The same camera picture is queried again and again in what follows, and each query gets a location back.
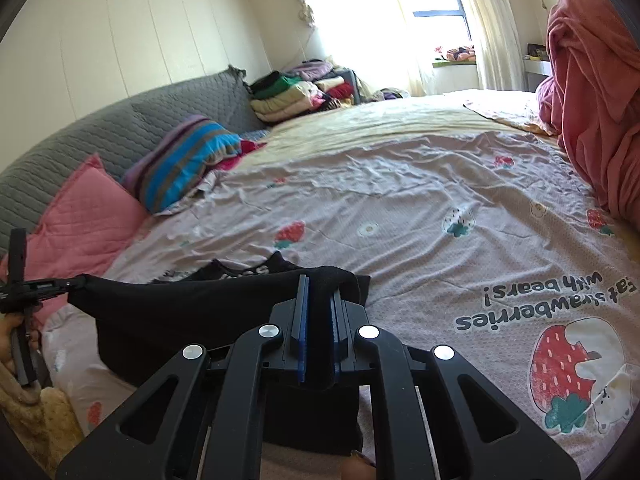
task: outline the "window frame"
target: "window frame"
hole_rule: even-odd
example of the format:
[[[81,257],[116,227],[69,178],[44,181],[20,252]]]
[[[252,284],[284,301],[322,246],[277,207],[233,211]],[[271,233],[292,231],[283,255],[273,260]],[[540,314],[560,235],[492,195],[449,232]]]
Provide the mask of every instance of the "window frame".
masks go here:
[[[433,16],[460,16],[465,20],[466,35],[471,41],[471,30],[469,29],[469,22],[466,19],[465,7],[462,6],[462,0],[456,0],[458,2],[457,9],[451,10],[414,10],[415,18],[432,18]]]

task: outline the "pillow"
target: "pillow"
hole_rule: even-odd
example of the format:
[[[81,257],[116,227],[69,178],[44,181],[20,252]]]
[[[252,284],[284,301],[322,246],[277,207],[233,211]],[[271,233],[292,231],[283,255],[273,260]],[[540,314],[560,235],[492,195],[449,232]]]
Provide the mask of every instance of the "pillow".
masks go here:
[[[122,185],[147,210],[158,213],[197,186],[221,160],[240,153],[239,136],[204,116],[192,116],[134,164]]]
[[[62,185],[27,238],[25,279],[103,274],[148,218],[145,209],[91,155]],[[6,276],[7,256],[0,264]],[[66,295],[44,302],[34,316],[44,324]]]

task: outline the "gray quilted headboard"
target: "gray quilted headboard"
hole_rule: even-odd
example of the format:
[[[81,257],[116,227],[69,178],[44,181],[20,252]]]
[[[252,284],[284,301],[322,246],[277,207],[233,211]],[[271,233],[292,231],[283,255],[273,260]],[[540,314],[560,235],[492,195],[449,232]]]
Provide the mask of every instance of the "gray quilted headboard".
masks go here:
[[[14,227],[35,229],[66,178],[98,152],[107,172],[120,180],[164,134],[191,114],[202,114],[227,130],[263,129],[249,106],[245,72],[184,81],[133,96],[70,124],[29,150],[0,173],[0,254]]]

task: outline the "brown plush fabric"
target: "brown plush fabric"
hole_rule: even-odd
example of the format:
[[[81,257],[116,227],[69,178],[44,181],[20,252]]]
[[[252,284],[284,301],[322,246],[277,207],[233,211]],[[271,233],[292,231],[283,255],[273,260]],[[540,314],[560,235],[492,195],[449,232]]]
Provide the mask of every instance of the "brown plush fabric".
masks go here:
[[[82,440],[78,420],[61,390],[41,390],[38,383],[21,388],[3,364],[0,409],[22,445],[51,478],[63,457]]]

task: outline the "blue striped pillow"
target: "blue striped pillow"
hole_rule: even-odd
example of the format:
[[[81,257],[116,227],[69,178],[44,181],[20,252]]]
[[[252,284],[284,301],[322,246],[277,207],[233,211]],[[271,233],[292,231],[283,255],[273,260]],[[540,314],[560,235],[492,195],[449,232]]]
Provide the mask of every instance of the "blue striped pillow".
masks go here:
[[[204,116],[193,116],[129,168],[122,185],[147,210],[158,213],[197,186],[221,160],[240,153],[239,136]]]

